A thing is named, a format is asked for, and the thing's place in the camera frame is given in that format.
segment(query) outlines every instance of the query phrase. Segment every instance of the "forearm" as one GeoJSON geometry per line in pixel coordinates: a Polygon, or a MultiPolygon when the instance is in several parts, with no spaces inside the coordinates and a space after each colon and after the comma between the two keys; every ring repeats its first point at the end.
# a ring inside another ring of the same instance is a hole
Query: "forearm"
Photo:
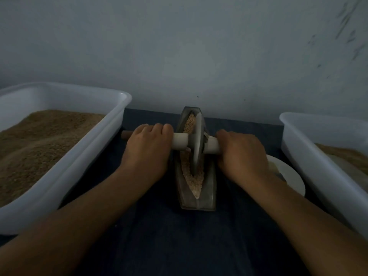
{"type": "Polygon", "coordinates": [[[0,248],[0,274],[66,275],[145,190],[127,172],[105,181],[0,248]]]}
{"type": "Polygon", "coordinates": [[[276,176],[241,184],[275,220],[313,275],[366,275],[366,241],[276,176]]]}

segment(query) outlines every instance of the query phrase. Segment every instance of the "hand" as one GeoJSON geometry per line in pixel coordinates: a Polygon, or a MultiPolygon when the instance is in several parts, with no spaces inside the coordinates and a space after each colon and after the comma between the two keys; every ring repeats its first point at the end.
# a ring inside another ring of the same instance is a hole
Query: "hand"
{"type": "Polygon", "coordinates": [[[265,149],[255,135],[220,130],[216,137],[222,152],[218,166],[230,180],[244,187],[247,181],[269,174],[265,149]]]}
{"type": "Polygon", "coordinates": [[[150,187],[166,172],[173,135],[169,124],[140,125],[126,144],[119,169],[132,172],[150,187]]]}

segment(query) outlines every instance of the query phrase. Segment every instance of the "person's left hand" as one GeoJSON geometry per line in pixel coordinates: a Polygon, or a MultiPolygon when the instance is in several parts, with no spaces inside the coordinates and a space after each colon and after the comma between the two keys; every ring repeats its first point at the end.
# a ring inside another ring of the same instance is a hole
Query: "person's left hand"
{"type": "Polygon", "coordinates": [[[170,124],[140,125],[126,144],[119,169],[153,185],[167,170],[173,135],[170,124]]]}

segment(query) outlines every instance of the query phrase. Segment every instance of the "person's left arm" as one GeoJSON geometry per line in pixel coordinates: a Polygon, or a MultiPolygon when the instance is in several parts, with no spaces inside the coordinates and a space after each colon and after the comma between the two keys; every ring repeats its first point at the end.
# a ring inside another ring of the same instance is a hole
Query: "person's left arm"
{"type": "Polygon", "coordinates": [[[90,246],[166,171],[171,125],[141,125],[102,183],[0,248],[0,275],[67,275],[90,246]]]}

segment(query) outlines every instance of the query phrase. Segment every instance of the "person's right arm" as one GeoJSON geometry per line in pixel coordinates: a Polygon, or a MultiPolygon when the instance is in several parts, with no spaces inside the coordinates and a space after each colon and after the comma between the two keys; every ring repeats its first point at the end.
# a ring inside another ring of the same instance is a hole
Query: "person's right arm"
{"type": "Polygon", "coordinates": [[[224,174],[273,218],[312,275],[368,275],[367,241],[273,175],[254,135],[220,130],[216,137],[224,174]]]}

